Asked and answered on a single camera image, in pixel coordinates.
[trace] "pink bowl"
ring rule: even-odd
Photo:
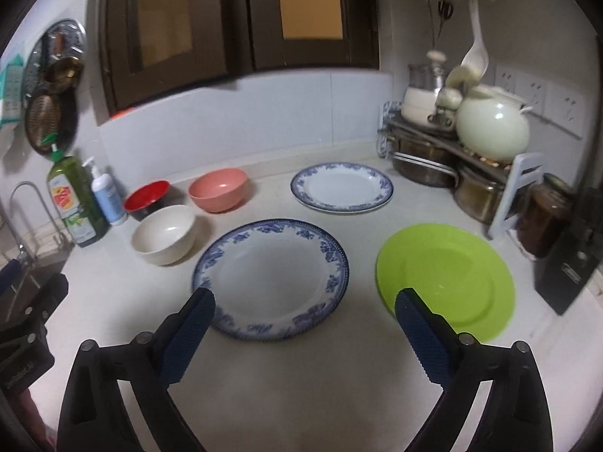
[[[238,168],[225,168],[192,182],[189,197],[204,211],[223,212],[241,203],[248,191],[247,174]]]

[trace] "oval plate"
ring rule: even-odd
[[[294,176],[291,192],[297,200],[313,209],[354,214],[385,205],[394,193],[394,185],[370,166],[323,163]]]
[[[481,342],[513,315],[515,288],[500,255],[483,239],[448,224],[417,224],[388,239],[377,258],[379,293],[390,312],[412,287],[457,333]]]
[[[223,235],[199,259],[192,290],[216,297],[212,326],[243,340],[308,331],[340,303],[350,276],[341,245],[295,219],[267,219]]]

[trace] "dish soap bottle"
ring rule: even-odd
[[[86,172],[76,158],[64,156],[57,148],[57,136],[53,132],[42,142],[52,145],[54,165],[47,176],[50,197],[73,241],[88,246],[105,236],[109,225],[96,205]]]
[[[119,197],[113,177],[107,172],[101,173],[101,169],[96,166],[96,163],[94,162],[94,156],[88,158],[82,164],[84,168],[88,165],[90,165],[90,171],[93,178],[91,185],[92,192],[96,197],[98,206],[101,208],[101,211],[103,211],[103,214],[111,226],[123,224],[128,218],[128,214],[124,209],[121,197]]]

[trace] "window pane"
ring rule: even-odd
[[[340,0],[280,0],[285,39],[343,39]]]
[[[189,0],[137,0],[142,66],[192,50]]]

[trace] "screw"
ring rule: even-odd
[[[146,345],[151,341],[152,338],[153,334],[150,331],[143,331],[142,333],[137,334],[134,340],[139,345]]]
[[[521,353],[528,353],[530,351],[530,346],[521,340],[515,342],[515,348],[518,349]]]
[[[80,345],[80,350],[82,352],[87,352],[88,350],[92,350],[92,348],[96,345],[94,340],[86,340]]]
[[[469,333],[461,333],[458,336],[458,340],[463,344],[463,345],[472,345],[475,343],[475,338],[473,338],[473,336]]]

